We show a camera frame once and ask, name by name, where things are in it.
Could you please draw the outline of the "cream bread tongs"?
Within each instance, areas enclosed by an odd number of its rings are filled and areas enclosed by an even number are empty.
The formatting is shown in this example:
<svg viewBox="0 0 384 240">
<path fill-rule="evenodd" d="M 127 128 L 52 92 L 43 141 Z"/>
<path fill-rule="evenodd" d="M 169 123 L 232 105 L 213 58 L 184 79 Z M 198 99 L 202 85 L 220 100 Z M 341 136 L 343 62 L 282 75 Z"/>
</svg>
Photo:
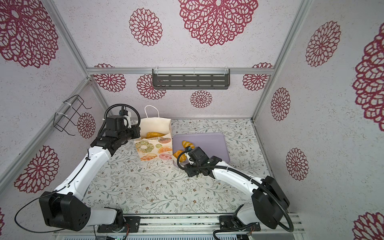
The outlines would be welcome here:
<svg viewBox="0 0 384 240">
<path fill-rule="evenodd" d="M 180 155 L 180 163 L 185 166 L 187 164 L 190 164 L 191 163 L 191 157 L 189 155 L 189 153 L 195 148 L 195 146 L 188 146 L 187 148 L 185 148 L 185 153 Z"/>
</svg>

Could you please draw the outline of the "knotted golden bun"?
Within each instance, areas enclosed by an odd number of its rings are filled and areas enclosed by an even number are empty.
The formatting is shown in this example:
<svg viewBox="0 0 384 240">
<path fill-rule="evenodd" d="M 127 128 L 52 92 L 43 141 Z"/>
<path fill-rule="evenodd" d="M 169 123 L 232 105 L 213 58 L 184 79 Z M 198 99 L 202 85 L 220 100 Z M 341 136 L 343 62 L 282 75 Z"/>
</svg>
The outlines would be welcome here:
<svg viewBox="0 0 384 240">
<path fill-rule="evenodd" d="M 173 156 L 175 157 L 175 162 L 177 162 L 177 159 L 179 159 L 180 163 L 184 163 L 187 160 L 187 157 L 185 154 L 183 154 L 183 150 L 176 151 Z"/>
</svg>

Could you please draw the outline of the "round crusty yellow bread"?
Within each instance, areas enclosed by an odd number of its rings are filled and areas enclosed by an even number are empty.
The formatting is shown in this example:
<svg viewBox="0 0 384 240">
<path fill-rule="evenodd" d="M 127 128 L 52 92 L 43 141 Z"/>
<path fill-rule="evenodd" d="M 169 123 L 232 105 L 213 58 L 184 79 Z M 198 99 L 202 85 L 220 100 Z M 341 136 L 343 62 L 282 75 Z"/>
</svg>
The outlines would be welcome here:
<svg viewBox="0 0 384 240">
<path fill-rule="evenodd" d="M 146 139 L 159 138 L 163 136 L 165 136 L 165 134 L 158 133 L 158 132 L 149 132 L 146 135 Z"/>
</svg>

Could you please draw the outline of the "printed white paper bag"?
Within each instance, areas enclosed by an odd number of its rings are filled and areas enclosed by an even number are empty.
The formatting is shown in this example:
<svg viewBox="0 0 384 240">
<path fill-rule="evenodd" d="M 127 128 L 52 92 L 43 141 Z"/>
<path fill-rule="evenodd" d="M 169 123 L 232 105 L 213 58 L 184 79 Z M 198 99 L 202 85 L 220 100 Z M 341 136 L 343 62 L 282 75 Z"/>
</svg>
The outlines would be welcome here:
<svg viewBox="0 0 384 240">
<path fill-rule="evenodd" d="M 145 117 L 140 123 L 140 137 L 134 140 L 135 148 L 142 162 L 172 161 L 173 146 L 171 136 L 171 119 L 163 118 L 159 110 L 147 105 L 144 108 Z M 163 137 L 146 139 L 149 132 L 165 134 Z"/>
</svg>

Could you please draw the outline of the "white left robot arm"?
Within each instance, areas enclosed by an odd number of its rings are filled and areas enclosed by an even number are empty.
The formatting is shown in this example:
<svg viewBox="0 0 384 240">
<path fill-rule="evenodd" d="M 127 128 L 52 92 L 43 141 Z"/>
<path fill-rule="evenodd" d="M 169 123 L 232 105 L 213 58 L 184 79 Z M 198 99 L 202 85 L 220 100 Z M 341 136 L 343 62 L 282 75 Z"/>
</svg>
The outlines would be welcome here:
<svg viewBox="0 0 384 240">
<path fill-rule="evenodd" d="M 139 125 L 126 129 L 113 127 L 106 129 L 105 135 L 96 137 L 73 172 L 53 192 L 41 195 L 39 204 L 45 224 L 75 232 L 96 225 L 121 232 L 126 224 L 121 210 L 90 208 L 83 199 L 101 167 L 122 145 L 139 137 Z"/>
</svg>

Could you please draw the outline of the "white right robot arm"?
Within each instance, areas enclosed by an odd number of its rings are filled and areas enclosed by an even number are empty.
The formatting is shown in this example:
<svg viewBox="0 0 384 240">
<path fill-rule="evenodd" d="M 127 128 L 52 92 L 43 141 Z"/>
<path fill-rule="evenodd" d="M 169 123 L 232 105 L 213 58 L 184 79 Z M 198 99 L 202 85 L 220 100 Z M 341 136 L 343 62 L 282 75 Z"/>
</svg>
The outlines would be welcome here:
<svg viewBox="0 0 384 240">
<path fill-rule="evenodd" d="M 214 158 L 203 165 L 194 162 L 192 165 L 178 164 L 178 167 L 190 177 L 202 174 L 225 182 L 247 195 L 252 204 L 240 207 L 235 213 L 235 218 L 243 225 L 259 221 L 270 229 L 279 226 L 289 233 L 294 231 L 294 224 L 288 213 L 290 202 L 271 176 L 254 177 Z"/>
</svg>

